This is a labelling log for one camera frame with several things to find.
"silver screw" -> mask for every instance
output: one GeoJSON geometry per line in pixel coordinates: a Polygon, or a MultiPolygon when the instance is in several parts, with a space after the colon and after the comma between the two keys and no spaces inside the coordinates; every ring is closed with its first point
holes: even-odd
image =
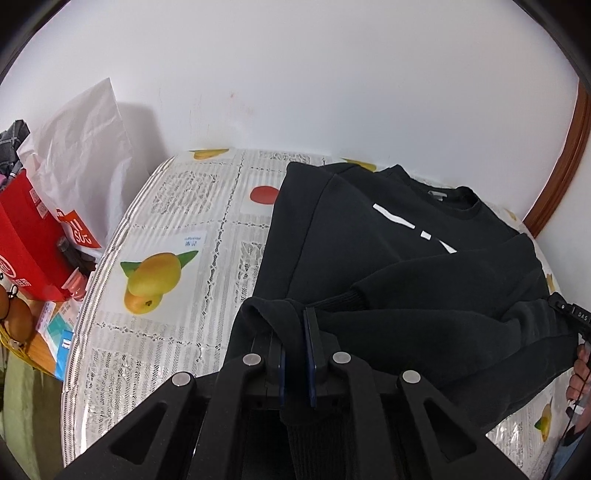
{"type": "Polygon", "coordinates": [[[351,361],[351,356],[347,352],[336,352],[333,355],[333,360],[336,364],[348,364],[351,361]]]}
{"type": "Polygon", "coordinates": [[[187,372],[179,372],[173,375],[173,384],[177,387],[184,387],[191,381],[191,375],[187,372]]]}
{"type": "Polygon", "coordinates": [[[406,370],[402,374],[402,379],[406,383],[419,383],[421,381],[421,375],[419,375],[419,373],[415,372],[414,370],[406,370]]]}
{"type": "Polygon", "coordinates": [[[252,367],[261,363],[261,356],[256,353],[247,353],[242,357],[242,361],[245,365],[252,367]]]}

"human hand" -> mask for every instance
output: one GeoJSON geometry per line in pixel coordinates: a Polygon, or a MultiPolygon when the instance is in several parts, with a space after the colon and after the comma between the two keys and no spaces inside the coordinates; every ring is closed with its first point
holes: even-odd
{"type": "Polygon", "coordinates": [[[589,385],[591,377],[588,378],[588,361],[589,353],[585,350],[584,345],[579,345],[577,348],[577,359],[574,363],[574,373],[573,376],[570,377],[569,387],[566,390],[567,400],[577,400],[579,396],[586,394],[589,391],[589,388],[591,388],[591,385],[589,385]]]}

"person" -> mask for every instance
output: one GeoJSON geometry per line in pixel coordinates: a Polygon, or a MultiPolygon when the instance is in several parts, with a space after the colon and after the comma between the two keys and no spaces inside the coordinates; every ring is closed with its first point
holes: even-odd
{"type": "MultiPolygon", "coordinates": [[[[577,359],[574,362],[573,375],[570,377],[569,387],[566,390],[566,398],[570,401],[576,401],[579,395],[586,394],[591,388],[591,377],[589,377],[589,368],[587,362],[589,361],[589,353],[584,345],[579,345],[577,349],[577,359]]],[[[570,459],[574,450],[579,445],[583,434],[591,423],[591,405],[585,408],[583,414],[580,416],[576,425],[569,428],[564,438],[558,444],[558,448],[552,463],[550,464],[550,475],[548,480],[554,480],[566,462],[570,459]]]]}

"blue packet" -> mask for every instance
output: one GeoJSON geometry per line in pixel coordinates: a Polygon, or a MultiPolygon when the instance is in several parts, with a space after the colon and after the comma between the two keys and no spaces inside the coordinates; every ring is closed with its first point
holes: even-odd
{"type": "Polygon", "coordinates": [[[64,381],[66,376],[66,366],[68,364],[68,356],[70,355],[70,345],[72,344],[73,333],[69,330],[64,330],[61,334],[60,346],[57,349],[56,372],[55,376],[58,380],[64,381]]]}

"black sweatshirt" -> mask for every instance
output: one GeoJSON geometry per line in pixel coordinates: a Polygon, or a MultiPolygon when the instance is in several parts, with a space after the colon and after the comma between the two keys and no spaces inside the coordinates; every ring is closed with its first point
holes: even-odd
{"type": "Polygon", "coordinates": [[[301,312],[373,369],[414,369],[484,431],[573,365],[577,335],[545,298],[530,239],[467,187],[423,185],[400,166],[292,163],[254,295],[227,359],[274,330],[288,391],[305,391],[301,312]]]}

